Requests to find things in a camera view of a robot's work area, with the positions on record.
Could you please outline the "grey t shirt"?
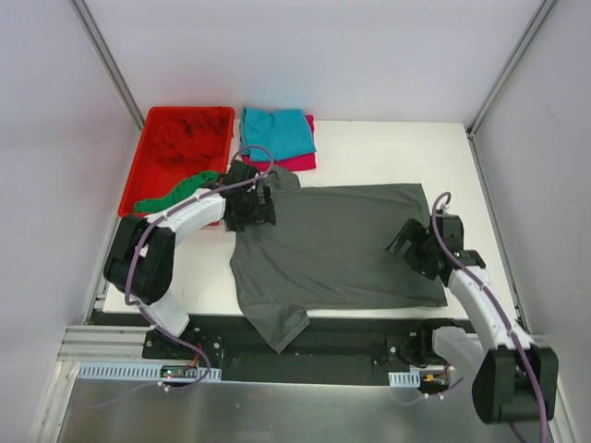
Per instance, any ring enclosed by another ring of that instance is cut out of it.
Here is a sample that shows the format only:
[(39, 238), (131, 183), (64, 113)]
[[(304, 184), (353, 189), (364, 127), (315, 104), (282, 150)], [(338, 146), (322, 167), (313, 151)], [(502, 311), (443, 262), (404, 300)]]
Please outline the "grey t shirt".
[(230, 266), (244, 317), (281, 353), (311, 310), (439, 308), (440, 281), (386, 251), (409, 219), (428, 221), (420, 184), (303, 187), (277, 168), (267, 177), (275, 224), (237, 233)]

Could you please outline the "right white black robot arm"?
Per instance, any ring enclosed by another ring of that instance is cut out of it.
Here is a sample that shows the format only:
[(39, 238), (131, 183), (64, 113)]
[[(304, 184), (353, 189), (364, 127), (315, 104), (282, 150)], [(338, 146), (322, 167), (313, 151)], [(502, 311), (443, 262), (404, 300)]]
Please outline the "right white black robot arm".
[(412, 270), (439, 279), (461, 303), (478, 337), (459, 327), (440, 327), (416, 340), (426, 364), (452, 364), (471, 383), (476, 414), (485, 424), (521, 423), (554, 416), (559, 360), (509, 318), (500, 305), (485, 261), (464, 248), (464, 226), (440, 210), (428, 226), (410, 219), (387, 252), (401, 255)]

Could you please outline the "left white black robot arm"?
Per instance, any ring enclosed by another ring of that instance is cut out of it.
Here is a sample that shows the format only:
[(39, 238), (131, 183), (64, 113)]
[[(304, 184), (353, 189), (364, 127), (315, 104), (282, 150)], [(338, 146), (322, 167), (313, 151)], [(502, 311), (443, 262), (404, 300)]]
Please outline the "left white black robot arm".
[(173, 295), (175, 250), (187, 237), (216, 222), (239, 232), (275, 224), (271, 189), (263, 180), (271, 168), (233, 160), (218, 180), (209, 180), (171, 207), (145, 216), (126, 215), (117, 226), (103, 277), (137, 308), (151, 326), (166, 334), (163, 348), (176, 359), (189, 357), (195, 337), (189, 314)]

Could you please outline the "green t shirt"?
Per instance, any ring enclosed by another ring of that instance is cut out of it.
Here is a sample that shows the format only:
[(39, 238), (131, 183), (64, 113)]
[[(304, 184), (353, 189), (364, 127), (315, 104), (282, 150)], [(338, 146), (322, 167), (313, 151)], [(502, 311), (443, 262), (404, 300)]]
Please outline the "green t shirt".
[(192, 196), (198, 189), (209, 182), (217, 183), (223, 175), (214, 171), (202, 171), (183, 179), (166, 195), (158, 198), (144, 198), (133, 206), (134, 213), (151, 214), (167, 210), (186, 198)]

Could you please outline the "folded teal t shirt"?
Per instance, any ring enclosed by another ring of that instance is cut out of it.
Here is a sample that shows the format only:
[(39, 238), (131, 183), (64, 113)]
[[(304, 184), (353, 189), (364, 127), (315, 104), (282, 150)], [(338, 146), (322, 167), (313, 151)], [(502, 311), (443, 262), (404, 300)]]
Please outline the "folded teal t shirt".
[(316, 152), (308, 120), (301, 109), (266, 111), (244, 107), (240, 117), (240, 147), (254, 162), (267, 162), (266, 149), (275, 161)]

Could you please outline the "folded magenta t shirt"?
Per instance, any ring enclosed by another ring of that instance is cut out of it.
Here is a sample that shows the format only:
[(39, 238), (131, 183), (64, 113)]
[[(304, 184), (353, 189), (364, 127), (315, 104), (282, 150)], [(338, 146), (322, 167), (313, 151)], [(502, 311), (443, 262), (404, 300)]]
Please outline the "folded magenta t shirt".
[[(306, 115), (306, 119), (308, 120), (308, 124), (310, 126), (312, 136), (314, 131), (314, 119), (312, 115)], [(270, 165), (270, 159), (267, 162), (254, 162), (252, 161), (249, 156), (245, 153), (245, 150), (241, 154), (242, 160), (248, 164), (252, 164), (260, 171), (266, 170)], [(301, 172), (301, 171), (308, 171), (315, 169), (317, 166), (316, 163), (316, 152), (302, 155), (299, 157), (294, 157), (292, 159), (283, 160), (283, 161), (275, 161), (273, 160), (274, 165), (278, 165), (283, 167), (284, 169), (291, 171), (291, 172)]]

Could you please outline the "red t shirt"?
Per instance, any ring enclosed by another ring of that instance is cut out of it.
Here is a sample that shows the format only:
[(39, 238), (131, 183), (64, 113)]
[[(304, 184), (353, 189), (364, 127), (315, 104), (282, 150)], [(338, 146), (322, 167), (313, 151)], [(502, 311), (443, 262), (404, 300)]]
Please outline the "red t shirt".
[(200, 164), (224, 156), (228, 118), (193, 113), (163, 123), (152, 139), (157, 158), (169, 164)]

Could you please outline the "red plastic bin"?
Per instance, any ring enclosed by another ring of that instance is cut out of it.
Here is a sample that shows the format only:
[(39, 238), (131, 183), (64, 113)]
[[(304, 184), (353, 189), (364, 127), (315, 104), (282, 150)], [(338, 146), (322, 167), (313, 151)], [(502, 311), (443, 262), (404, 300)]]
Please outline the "red plastic bin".
[[(220, 114), (228, 118), (225, 152), (222, 158), (200, 164), (169, 164), (160, 161), (153, 149), (152, 139), (165, 122), (193, 113)], [(235, 110), (232, 107), (155, 106), (145, 120), (134, 160), (128, 173), (118, 214), (123, 217), (133, 211), (136, 202), (144, 198), (158, 198), (168, 194), (183, 179), (202, 171), (223, 173), (227, 170), (233, 138)]]

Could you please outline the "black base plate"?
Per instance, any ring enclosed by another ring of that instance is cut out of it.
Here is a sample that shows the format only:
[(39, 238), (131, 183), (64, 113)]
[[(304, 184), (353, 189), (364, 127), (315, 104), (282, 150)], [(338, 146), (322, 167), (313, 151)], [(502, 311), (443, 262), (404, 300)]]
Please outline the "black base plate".
[(244, 317), (198, 316), (185, 342), (198, 345), (224, 381), (384, 386), (412, 363), (442, 365), (428, 350), (438, 327), (472, 328), (448, 318), (312, 318), (280, 353)]

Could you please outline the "left aluminium rail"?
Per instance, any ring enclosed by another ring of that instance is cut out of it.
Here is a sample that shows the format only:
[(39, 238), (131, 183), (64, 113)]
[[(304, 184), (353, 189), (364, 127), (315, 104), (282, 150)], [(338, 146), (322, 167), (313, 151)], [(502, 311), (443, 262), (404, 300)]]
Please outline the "left aluminium rail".
[(90, 285), (90, 294), (86, 303), (84, 315), (81, 320), (83, 324), (86, 324), (90, 320), (97, 300), (106, 293), (108, 281), (103, 277), (103, 267), (108, 257), (109, 251), (111, 249), (111, 244), (115, 238), (115, 234), (120, 220), (121, 217), (116, 213), (112, 220), (110, 229), (107, 232), (107, 235), (103, 242), (101, 254), (99, 255), (98, 268), (94, 273), (93, 280)]

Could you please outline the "right aluminium frame post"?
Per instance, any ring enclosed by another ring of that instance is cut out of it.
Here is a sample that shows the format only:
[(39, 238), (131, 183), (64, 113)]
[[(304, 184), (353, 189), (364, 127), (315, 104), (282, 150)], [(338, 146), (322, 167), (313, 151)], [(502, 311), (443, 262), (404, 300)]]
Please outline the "right aluminium frame post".
[(537, 38), (537, 35), (541, 32), (541, 29), (549, 19), (549, 16), (559, 3), (558, 0), (543, 0), (538, 3), (534, 14), (528, 20), (525, 29), (511, 50), (501, 71), (495, 77), (484, 101), (478, 107), (478, 110), (470, 123), (466, 126), (466, 134), (469, 139), (473, 139), (476, 132), (484, 124), (495, 102), (500, 98), (514, 72), (523, 61), (528, 50)]

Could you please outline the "aluminium frame post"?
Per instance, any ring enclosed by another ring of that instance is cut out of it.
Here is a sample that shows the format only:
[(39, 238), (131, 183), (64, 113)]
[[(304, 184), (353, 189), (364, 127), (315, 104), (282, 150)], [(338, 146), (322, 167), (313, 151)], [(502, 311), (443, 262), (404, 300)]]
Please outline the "aluminium frame post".
[(140, 110), (139, 105), (127, 84), (108, 42), (104, 38), (99, 24), (90, 10), (88, 2), (85, 0), (69, 0), (68, 3), (73, 9), (79, 24), (86, 33), (93, 50), (98, 55), (103, 69), (114, 86), (127, 114), (133, 121), (135, 127), (141, 131), (145, 125), (144, 114)]
[(473, 139), (476, 132), (484, 124), (495, 102), (500, 98), (514, 72), (523, 61), (528, 50), (537, 38), (537, 35), (541, 32), (541, 29), (549, 19), (549, 16), (559, 3), (558, 0), (543, 0), (538, 3), (534, 14), (528, 20), (525, 29), (511, 50), (501, 71), (495, 77), (484, 101), (478, 107), (478, 110), (470, 123), (466, 126), (466, 134), (469, 139)]

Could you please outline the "left aluminium frame post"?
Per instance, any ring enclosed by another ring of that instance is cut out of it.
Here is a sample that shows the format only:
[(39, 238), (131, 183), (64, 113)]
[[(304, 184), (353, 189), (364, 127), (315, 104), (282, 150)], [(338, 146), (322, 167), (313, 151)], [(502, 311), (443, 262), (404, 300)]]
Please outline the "left aluminium frame post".
[(90, 10), (88, 2), (85, 0), (69, 0), (68, 3), (73, 9), (79, 24), (86, 33), (93, 50), (98, 55), (103, 69), (114, 86), (127, 114), (133, 121), (135, 127), (141, 131), (145, 125), (144, 114), (140, 110), (139, 105), (127, 84), (108, 42), (104, 38), (99, 24)]

